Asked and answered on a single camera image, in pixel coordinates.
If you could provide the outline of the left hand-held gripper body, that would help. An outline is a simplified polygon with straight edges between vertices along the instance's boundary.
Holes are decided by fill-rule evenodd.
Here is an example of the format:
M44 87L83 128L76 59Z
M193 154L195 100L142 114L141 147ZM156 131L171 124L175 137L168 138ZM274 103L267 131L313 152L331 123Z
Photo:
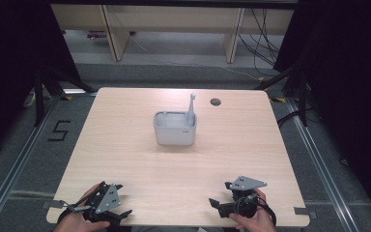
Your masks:
M118 189L113 184L100 183L98 188L90 193L85 203L89 207L84 212L84 218L91 222L108 221L111 222L109 212L121 205Z

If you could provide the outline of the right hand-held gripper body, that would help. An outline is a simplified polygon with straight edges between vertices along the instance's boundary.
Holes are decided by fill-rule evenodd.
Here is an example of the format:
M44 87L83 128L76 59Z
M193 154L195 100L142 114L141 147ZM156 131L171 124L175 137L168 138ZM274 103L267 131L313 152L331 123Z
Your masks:
M229 189L232 192L233 203L221 204L224 207L224 213L219 213L222 218L228 218L234 213L246 218L252 218L259 204L259 196L255 192L257 188L267 185L266 182L252 179L245 176L238 177Z

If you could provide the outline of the white plastic holder box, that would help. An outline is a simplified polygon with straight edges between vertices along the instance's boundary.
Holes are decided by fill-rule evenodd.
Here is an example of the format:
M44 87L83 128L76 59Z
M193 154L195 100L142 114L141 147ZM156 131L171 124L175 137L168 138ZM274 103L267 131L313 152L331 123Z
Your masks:
M159 145L188 146L195 142L197 117L185 111L160 111L154 116L154 130Z

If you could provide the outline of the white electric toothbrush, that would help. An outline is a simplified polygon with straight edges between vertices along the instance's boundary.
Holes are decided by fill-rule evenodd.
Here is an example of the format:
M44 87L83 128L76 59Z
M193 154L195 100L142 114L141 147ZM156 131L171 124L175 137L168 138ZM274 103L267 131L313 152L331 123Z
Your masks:
M193 103L196 98L196 95L194 93L190 94L190 101L188 106L188 112L186 114L186 123L189 127L193 127L195 124L195 113L193 108Z

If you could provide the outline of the person's right hand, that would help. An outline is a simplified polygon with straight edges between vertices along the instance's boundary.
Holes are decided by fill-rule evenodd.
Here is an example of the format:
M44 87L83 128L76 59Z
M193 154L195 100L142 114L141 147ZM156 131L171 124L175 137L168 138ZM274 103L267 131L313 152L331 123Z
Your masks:
M237 214L230 214L229 218L236 223L237 230L245 229L247 232L276 232L270 213L265 209L267 205L266 195L258 188L255 192L259 196L260 205L253 217L243 217Z

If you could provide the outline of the person's left hand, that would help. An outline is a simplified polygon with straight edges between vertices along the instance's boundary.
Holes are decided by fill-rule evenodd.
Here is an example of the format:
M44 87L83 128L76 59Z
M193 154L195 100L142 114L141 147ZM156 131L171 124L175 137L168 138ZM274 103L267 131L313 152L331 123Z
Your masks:
M69 213L56 225L53 232L99 232L109 226L108 221L91 222L82 213Z

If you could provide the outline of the black metal stand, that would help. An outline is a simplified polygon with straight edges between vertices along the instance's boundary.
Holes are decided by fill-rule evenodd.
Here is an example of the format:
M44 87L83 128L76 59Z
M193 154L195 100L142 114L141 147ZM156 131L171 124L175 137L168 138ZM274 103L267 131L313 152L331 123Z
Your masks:
M37 70L34 77L34 90L36 98L35 126L38 126L43 121L43 89L46 89L51 96L55 97L62 97L66 94L60 85L60 81L66 81L88 93L97 92L97 89L83 83L79 75L73 77L48 65L41 66Z
M306 76L301 65L293 65L277 76L262 82L255 87L255 90L265 90L284 78L286 78L287 81L282 90L283 95L285 97L292 97L295 93L299 95L300 106L291 116L298 116L302 124L306 127Z

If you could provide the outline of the black curtain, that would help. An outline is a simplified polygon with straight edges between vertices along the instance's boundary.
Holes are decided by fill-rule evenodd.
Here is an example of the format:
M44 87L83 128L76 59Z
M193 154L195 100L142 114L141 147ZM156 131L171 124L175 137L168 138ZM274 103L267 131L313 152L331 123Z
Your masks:
M294 64L311 32L304 73L320 115L371 199L371 0L298 0L274 66Z
M0 140L46 68L80 78L50 1L0 0Z

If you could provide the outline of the gray table edge bracket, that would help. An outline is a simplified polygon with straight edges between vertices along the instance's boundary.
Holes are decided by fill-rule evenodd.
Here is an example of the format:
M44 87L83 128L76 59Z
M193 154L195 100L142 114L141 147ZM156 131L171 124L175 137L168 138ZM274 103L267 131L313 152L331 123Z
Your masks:
M50 208L57 208L62 209L66 205L66 202L63 200L51 200L51 201L45 201L43 203L44 209L50 209Z
M310 211L307 208L295 207L294 212L296 215L309 216L311 219L316 219L318 217L318 215L315 212Z

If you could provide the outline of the metal floor rail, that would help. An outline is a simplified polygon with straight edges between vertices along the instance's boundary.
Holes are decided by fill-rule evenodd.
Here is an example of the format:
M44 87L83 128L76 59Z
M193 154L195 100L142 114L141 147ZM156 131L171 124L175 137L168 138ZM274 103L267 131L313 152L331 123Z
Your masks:
M60 100L59 97L52 97L43 112L43 118L41 121L33 127L30 135L28 136L24 146L22 147L20 153L16 157L13 166L11 167L10 171L6 175L3 183L0 186L0 213L5 206L7 199L9 198L14 185L17 183L17 180L20 177L21 172L23 171L27 161L30 159L32 155L32 151L36 147L40 137L43 134L43 130L45 129L46 123L51 115L53 109L58 104Z
M337 184L334 182L327 165L312 137L308 127L306 127L299 116L294 118L295 125L300 133L300 137L306 147L306 150L311 157L317 173L321 179L324 189L336 212L345 232L359 232L359 227L355 218L348 207L343 195L341 194Z

